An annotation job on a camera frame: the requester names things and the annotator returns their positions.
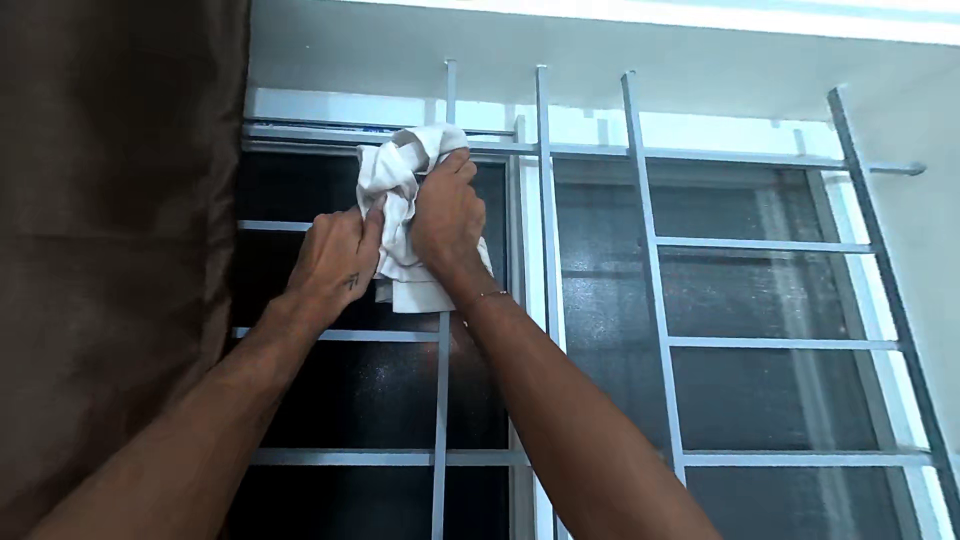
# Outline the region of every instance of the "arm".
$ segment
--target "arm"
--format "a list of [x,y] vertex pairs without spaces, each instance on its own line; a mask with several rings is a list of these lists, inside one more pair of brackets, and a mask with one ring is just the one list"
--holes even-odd
[[366,224],[356,208],[317,216],[287,291],[250,334],[31,538],[213,538],[307,352],[370,283],[382,230],[379,209]]
[[427,177],[412,240],[486,353],[523,448],[575,538],[719,539],[654,447],[499,290],[476,245],[485,210],[458,151]]

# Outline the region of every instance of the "wrist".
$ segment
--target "wrist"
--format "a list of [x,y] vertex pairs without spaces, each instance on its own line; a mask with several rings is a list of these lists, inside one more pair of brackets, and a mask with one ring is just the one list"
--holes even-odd
[[500,284],[487,272],[479,255],[431,269],[457,309],[463,309],[481,294],[500,290]]
[[333,324],[339,310],[332,309],[304,297],[297,291],[286,291],[267,304],[264,318],[275,319],[289,332],[303,334],[316,339],[327,327]]

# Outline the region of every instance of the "glass pane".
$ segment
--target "glass pane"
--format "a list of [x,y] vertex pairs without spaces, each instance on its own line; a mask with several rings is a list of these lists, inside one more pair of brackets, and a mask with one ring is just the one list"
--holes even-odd
[[447,467],[444,538],[497,540],[510,535],[507,467]]
[[920,537],[901,469],[690,467],[686,478],[725,538]]
[[[673,348],[689,450],[878,450],[864,382],[869,353]],[[886,422],[883,402],[875,413]]]
[[662,448],[663,377],[647,317],[636,190],[573,182],[569,164],[555,161],[567,354]]
[[[233,253],[230,287],[233,326],[252,327],[263,309],[283,292],[297,263],[303,233],[239,231]],[[347,306],[331,325],[344,330],[437,331],[436,313],[394,313],[390,304],[375,301],[375,287]]]
[[830,254],[662,248],[670,335],[859,338],[845,316],[838,262]]
[[[619,193],[634,204],[619,226],[639,238],[636,173],[625,160],[554,160],[557,184]],[[803,171],[724,164],[651,163],[654,222],[661,236],[823,241]]]
[[251,467],[230,539],[430,537],[432,467]]
[[446,446],[457,450],[506,449],[507,409],[496,378],[456,313],[450,329]]
[[357,203],[356,156],[244,153],[237,174],[237,219],[313,221]]
[[507,167],[503,163],[477,163],[477,174],[470,183],[487,207],[483,229],[493,276],[501,287],[507,286]]
[[432,449],[436,415],[436,343],[321,341],[260,446]]
[[[493,276],[506,287],[507,214],[506,166],[477,163],[471,183],[487,206],[487,240]],[[473,345],[463,322],[454,313],[450,327],[450,380],[447,416],[447,447],[451,449],[507,448],[507,410],[497,391],[496,380]]]

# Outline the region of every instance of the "forearm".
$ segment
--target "forearm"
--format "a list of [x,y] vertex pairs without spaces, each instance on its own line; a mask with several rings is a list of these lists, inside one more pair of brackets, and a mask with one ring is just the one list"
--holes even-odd
[[64,500],[34,538],[212,538],[323,328],[280,297],[184,399]]
[[484,349],[524,449],[577,538],[718,538],[630,420],[506,296],[474,272],[447,277]]

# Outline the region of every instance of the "hand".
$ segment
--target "hand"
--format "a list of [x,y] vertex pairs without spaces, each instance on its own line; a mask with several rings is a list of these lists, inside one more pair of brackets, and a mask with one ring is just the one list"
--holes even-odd
[[477,166],[461,148],[437,165],[417,194],[417,214],[410,229],[417,257],[444,286],[454,303],[487,290],[490,275],[477,253],[487,209],[470,187]]
[[382,202],[374,205],[366,221],[357,207],[321,214],[306,232],[284,295],[296,297],[316,331],[367,290],[380,258],[382,209]]

